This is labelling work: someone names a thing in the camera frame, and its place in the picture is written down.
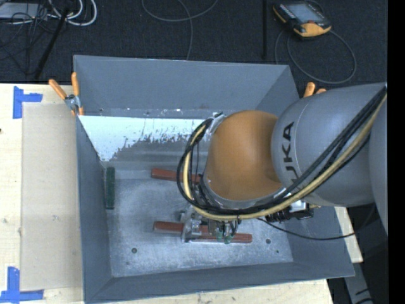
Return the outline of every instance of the orange and black device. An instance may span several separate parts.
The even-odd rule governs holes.
[[[284,24],[303,39],[323,35],[332,28],[330,20],[308,1],[274,4],[273,11]]]

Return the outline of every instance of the bin floor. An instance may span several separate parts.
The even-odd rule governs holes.
[[[287,235],[258,220],[239,225],[238,232],[252,234],[249,244],[184,243],[179,235],[153,232],[154,221],[178,222],[178,214],[187,206],[175,182],[117,179],[115,209],[107,210],[112,275],[292,261]]]

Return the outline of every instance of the brown wooden stick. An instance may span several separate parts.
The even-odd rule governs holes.
[[[176,171],[172,170],[165,170],[165,169],[160,169],[160,168],[153,168],[151,172],[151,177],[155,179],[162,179],[162,180],[169,180],[169,181],[176,181]],[[200,181],[200,177],[197,175],[191,175],[191,180],[195,183],[198,183]]]
[[[157,233],[170,233],[181,235],[184,224],[178,222],[163,222],[155,221],[153,223],[153,231]],[[201,236],[193,239],[193,242],[217,242],[216,237],[208,232],[208,226],[200,225],[199,231]],[[231,243],[252,243],[252,234],[236,233]]]

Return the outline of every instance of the gray bin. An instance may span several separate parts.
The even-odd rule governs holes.
[[[153,233],[155,220],[176,221],[187,207],[175,182],[150,177],[153,167],[177,166],[191,133],[190,127],[179,135],[177,127],[187,130],[220,111],[281,115],[299,99],[288,66],[73,60],[85,110],[76,122],[86,303],[354,275],[343,239],[302,239],[258,220],[242,221],[239,228],[252,234],[251,244],[182,243],[179,236]],[[152,126],[146,134],[140,125],[151,120],[168,129]],[[202,143],[202,158],[206,151]],[[114,209],[104,205],[106,167],[116,169]],[[341,235],[332,207],[279,226],[318,238]]]

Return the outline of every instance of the yellow cable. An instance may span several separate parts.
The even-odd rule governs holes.
[[[367,133],[371,130],[373,123],[377,117],[377,114],[383,105],[384,101],[387,99],[387,95],[384,96],[370,119],[366,122],[365,126],[363,129],[360,131],[360,133],[357,135],[357,137],[353,140],[353,142],[349,145],[349,147],[335,160],[331,166],[326,169],[318,178],[313,180],[311,183],[309,183],[306,187],[304,187],[302,190],[298,191],[295,193],[295,195],[291,196],[290,198],[287,198],[285,201],[283,201],[280,204],[277,204],[267,210],[263,210],[260,212],[256,213],[251,213],[251,214],[241,214],[241,215],[217,215],[217,214],[211,214],[208,213],[205,210],[202,210],[196,206],[193,206],[196,212],[204,217],[207,217],[208,219],[213,219],[213,220],[219,220],[219,221],[228,221],[228,220],[246,220],[246,219],[256,219],[258,217],[262,216],[267,216],[274,214],[276,212],[279,212],[280,210],[283,210],[284,208],[287,208],[291,204],[295,203],[296,201],[300,200],[301,198],[307,196],[309,193],[311,193],[313,190],[315,190],[322,182],[327,180],[340,166],[340,164],[350,155],[350,153],[355,149],[357,145],[360,144],[360,142],[366,137]],[[192,143],[196,140],[199,134],[204,130],[205,126],[202,127],[197,131],[196,136],[193,138]],[[185,157],[184,161],[184,171],[183,171],[183,180],[184,180],[184,191],[187,195],[188,198],[191,200],[194,200],[193,197],[191,196],[190,189],[189,189],[189,182],[188,182],[188,176],[187,172],[189,170],[189,162],[190,162],[190,154],[191,151],[187,153],[187,156]]]

